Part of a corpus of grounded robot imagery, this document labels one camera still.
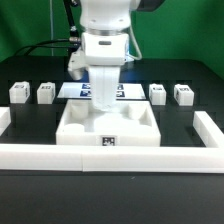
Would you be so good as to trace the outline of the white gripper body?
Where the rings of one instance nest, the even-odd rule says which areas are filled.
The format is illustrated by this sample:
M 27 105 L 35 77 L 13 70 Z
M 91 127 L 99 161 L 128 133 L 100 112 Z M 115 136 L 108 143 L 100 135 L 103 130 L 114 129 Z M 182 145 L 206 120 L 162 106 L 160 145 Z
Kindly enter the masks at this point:
M 101 111 L 110 110 L 116 102 L 120 67 L 90 66 L 88 73 L 93 107 Z

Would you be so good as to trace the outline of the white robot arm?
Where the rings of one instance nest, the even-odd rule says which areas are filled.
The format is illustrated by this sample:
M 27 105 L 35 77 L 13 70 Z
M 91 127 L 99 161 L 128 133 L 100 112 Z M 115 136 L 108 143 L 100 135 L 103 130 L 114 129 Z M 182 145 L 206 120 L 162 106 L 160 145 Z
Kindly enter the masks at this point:
M 110 110 L 116 102 L 121 67 L 128 58 L 141 60 L 131 12 L 152 12 L 165 0 L 80 0 L 81 46 L 70 56 L 68 72 L 74 80 L 89 75 L 93 106 Z

